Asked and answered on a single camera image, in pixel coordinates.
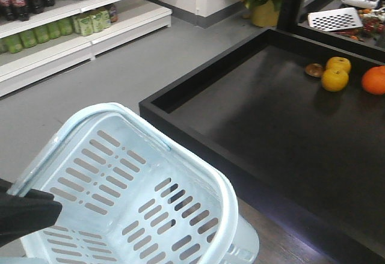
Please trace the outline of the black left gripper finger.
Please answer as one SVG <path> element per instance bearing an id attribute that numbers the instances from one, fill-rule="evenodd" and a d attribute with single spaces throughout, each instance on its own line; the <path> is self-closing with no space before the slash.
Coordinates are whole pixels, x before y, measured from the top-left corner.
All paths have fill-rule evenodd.
<path id="1" fill-rule="evenodd" d="M 48 192 L 31 189 L 25 196 L 7 194 L 11 182 L 1 179 L 1 246 L 54 225 L 62 204 Z"/>

